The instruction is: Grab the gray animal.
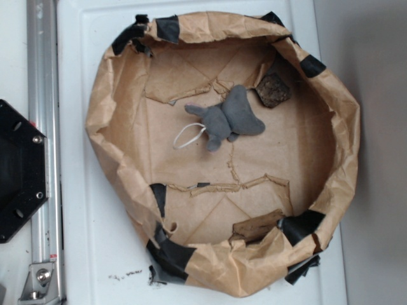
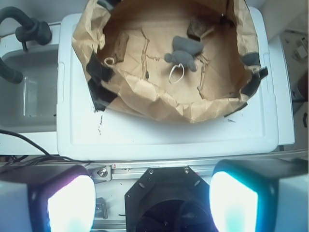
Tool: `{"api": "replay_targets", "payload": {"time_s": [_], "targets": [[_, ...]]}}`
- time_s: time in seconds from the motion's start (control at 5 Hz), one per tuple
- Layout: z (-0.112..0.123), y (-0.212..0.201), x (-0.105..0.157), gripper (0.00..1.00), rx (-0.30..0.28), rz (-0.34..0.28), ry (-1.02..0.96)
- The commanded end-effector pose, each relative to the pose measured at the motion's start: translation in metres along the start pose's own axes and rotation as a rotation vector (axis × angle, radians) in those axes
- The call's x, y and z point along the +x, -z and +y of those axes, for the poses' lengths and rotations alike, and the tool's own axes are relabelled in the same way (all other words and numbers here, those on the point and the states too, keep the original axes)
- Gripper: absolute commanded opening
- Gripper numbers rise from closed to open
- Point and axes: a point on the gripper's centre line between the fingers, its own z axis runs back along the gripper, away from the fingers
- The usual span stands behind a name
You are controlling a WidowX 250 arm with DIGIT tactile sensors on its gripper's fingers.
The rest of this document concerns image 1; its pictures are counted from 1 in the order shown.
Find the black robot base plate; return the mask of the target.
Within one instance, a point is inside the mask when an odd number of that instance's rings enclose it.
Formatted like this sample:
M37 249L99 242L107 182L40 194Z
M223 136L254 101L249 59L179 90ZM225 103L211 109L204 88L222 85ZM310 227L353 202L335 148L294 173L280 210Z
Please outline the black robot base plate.
M46 137L1 100L1 243L12 237L48 199Z

